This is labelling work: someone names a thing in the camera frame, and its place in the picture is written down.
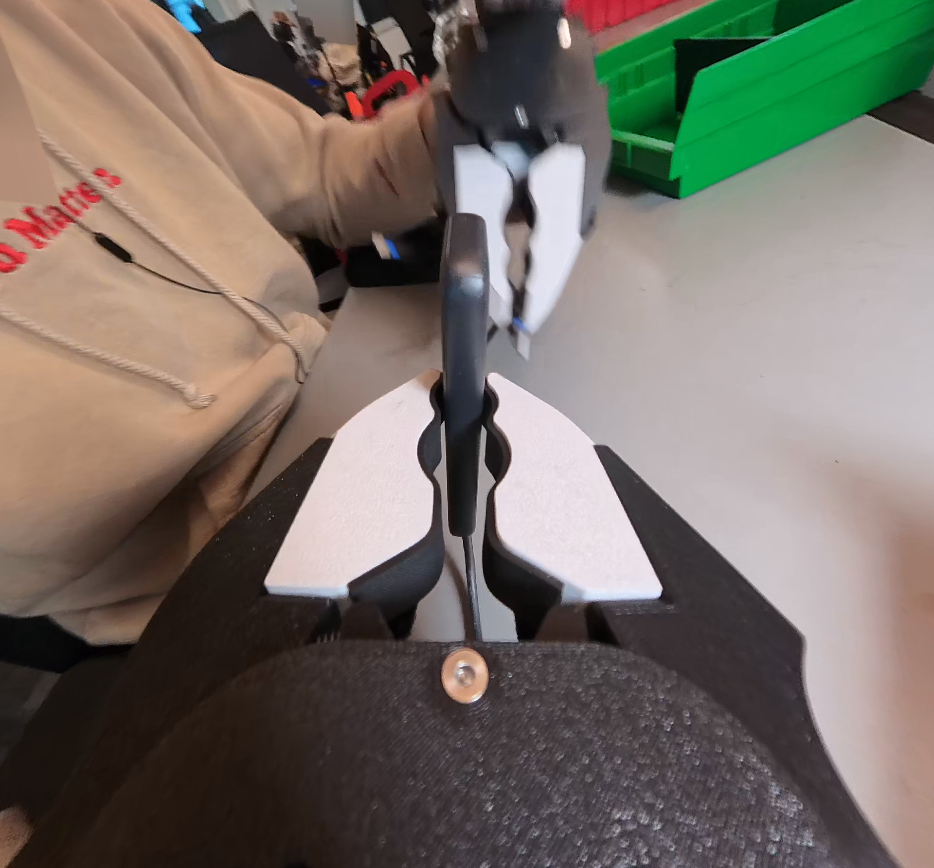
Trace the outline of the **person's beige hoodie torso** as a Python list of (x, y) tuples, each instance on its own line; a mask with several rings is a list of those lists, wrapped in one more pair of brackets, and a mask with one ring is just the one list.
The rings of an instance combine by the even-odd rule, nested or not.
[(298, 234), (224, 211), (218, 63), (171, 15), (2, 0), (2, 46), (53, 188), (2, 197), (2, 616), (133, 643), (239, 511), (329, 323)]

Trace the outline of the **person's left forearm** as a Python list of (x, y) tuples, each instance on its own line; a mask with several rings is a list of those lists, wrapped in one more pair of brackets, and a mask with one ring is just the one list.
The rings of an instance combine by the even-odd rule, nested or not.
[(416, 92), (371, 121), (321, 116), (261, 80), (219, 65), (205, 95), (204, 122), (237, 182), (250, 228), (308, 235), (336, 247), (395, 235), (436, 218), (441, 89)]

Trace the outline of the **green plastic bin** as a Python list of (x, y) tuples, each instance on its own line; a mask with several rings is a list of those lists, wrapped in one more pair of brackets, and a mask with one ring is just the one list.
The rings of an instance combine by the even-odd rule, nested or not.
[(714, 0), (597, 55), (612, 168), (684, 198), (920, 90), (933, 0)]

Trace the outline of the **dark grey usb hub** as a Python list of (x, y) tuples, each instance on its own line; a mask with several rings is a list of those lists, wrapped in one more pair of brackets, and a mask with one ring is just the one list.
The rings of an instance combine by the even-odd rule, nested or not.
[(481, 217), (449, 217), (439, 282), (449, 531), (469, 537), (475, 529), (479, 488), (489, 303)]

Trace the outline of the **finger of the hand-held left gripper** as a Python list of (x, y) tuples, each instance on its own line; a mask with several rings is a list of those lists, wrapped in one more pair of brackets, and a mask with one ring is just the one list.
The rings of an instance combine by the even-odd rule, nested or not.
[(537, 155), (527, 176), (533, 209), (520, 309), (520, 331), (534, 337), (554, 310), (582, 248), (586, 154), (553, 145)]
[(506, 237), (506, 221), (514, 197), (512, 175), (479, 145), (455, 146), (453, 168), (457, 212), (476, 215), (485, 223), (489, 317), (498, 327), (508, 329), (515, 301), (509, 279), (511, 250)]

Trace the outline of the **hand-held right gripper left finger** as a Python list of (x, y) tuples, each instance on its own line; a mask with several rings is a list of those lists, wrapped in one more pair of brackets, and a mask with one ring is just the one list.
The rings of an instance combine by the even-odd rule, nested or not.
[(371, 605), (409, 638), (446, 562), (442, 375), (427, 369), (332, 437), (264, 579), (266, 594)]

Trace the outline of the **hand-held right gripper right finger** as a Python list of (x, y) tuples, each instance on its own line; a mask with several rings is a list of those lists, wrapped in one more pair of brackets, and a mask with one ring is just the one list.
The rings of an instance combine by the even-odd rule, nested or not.
[(497, 373), (484, 428), (483, 577), (518, 638), (560, 606), (659, 605), (659, 575), (589, 436)]

